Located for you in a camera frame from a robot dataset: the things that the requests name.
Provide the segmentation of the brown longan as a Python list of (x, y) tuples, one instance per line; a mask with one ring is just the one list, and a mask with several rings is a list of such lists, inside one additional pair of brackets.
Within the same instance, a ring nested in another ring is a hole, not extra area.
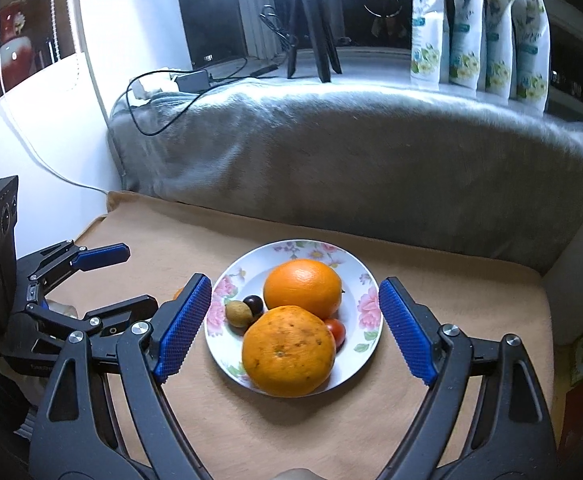
[(244, 301), (230, 300), (226, 303), (226, 321), (235, 328), (247, 328), (254, 320), (252, 309)]

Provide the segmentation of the dark plum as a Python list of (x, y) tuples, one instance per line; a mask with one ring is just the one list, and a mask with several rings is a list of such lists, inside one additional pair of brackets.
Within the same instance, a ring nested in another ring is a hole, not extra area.
[(259, 318), (264, 313), (264, 300), (257, 295), (250, 295), (243, 299), (244, 304), (249, 307), (253, 318)]

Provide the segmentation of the large spotted orange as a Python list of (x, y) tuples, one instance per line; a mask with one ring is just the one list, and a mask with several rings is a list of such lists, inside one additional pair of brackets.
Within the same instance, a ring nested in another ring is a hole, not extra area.
[(331, 332), (301, 307), (267, 311), (243, 338), (244, 370), (257, 388), (271, 396), (308, 396), (328, 380), (335, 358)]

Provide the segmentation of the red tomato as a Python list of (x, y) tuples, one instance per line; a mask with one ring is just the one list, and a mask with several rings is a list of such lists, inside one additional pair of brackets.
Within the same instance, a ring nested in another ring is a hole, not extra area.
[(345, 325), (338, 318), (328, 318), (324, 323), (334, 338), (336, 349), (339, 350), (347, 336)]

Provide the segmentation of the small mandarin orange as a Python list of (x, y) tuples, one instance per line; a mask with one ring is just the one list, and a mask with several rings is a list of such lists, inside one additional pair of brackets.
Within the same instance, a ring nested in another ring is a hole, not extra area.
[(181, 292), (183, 292), (184, 286), (180, 287), (172, 296), (172, 300), (177, 300), (178, 297), (181, 295)]

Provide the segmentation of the beige blanket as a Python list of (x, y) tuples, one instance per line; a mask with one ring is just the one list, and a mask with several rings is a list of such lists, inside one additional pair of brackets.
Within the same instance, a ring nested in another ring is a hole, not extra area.
[[(220, 274), (258, 246), (308, 238), (345, 248), (375, 278), (400, 278), (439, 321), (469, 336), (521, 337), (545, 394), (554, 389), (549, 302), (537, 271), (501, 260), (436, 252), (349, 234), (289, 226), (113, 192), (106, 214), (86, 222), (81, 243), (124, 243), (126, 263), (74, 275), (53, 298), (79, 313), (150, 295), (170, 300), (190, 276)], [(233, 382), (197, 338), (165, 392), (186, 437), (217, 479), (270, 479), (308, 468), (328, 479), (373, 479), (425, 396), (389, 333), (361, 372), (303, 399), (276, 399)]]

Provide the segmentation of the smooth orange on plate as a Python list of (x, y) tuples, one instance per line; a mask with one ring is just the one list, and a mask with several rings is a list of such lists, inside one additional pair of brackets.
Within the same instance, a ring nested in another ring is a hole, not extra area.
[(341, 305), (342, 281), (325, 263), (293, 259), (268, 274), (262, 292), (269, 309), (296, 306), (325, 320)]

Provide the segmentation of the floral white plate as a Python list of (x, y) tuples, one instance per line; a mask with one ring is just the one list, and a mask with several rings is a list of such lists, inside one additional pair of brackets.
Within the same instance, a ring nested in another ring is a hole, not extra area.
[(245, 388), (283, 398), (334, 389), (369, 362), (383, 315), (371, 270), (318, 240), (281, 240), (232, 262), (204, 322), (214, 362)]

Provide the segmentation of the power adapter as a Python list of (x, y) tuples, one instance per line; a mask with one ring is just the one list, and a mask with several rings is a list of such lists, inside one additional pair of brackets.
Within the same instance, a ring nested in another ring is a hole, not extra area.
[(183, 93), (202, 93), (211, 88), (210, 76), (206, 70), (179, 74), (174, 82)]

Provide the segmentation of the grey cushion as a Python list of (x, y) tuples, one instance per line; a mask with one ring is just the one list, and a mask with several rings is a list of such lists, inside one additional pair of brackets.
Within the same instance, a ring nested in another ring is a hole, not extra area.
[(583, 223), (583, 125), (465, 96), (250, 79), (124, 101), (132, 192), (549, 270)]

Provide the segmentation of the black tripod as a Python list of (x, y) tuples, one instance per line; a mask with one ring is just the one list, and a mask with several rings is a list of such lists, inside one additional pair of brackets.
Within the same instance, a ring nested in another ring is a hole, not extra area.
[(335, 38), (329, 26), (323, 0), (290, 0), (290, 53), (287, 61), (287, 78), (296, 73), (298, 44), (297, 25), (301, 18), (307, 22), (310, 44), (314, 55), (317, 76), (323, 84), (331, 81), (331, 73), (341, 74)]

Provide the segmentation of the refill pouch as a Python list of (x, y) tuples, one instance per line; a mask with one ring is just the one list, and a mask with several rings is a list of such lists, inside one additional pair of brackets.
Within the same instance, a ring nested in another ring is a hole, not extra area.
[(483, 0), (453, 0), (450, 81), (476, 90), (481, 67)]
[(485, 90), (503, 99), (512, 94), (514, 33), (512, 6), (515, 0), (483, 0), (485, 3)]
[(551, 32), (544, 0), (515, 0), (516, 96), (544, 112), (549, 95)]
[(438, 84), (443, 46), (444, 0), (412, 0), (411, 76)]

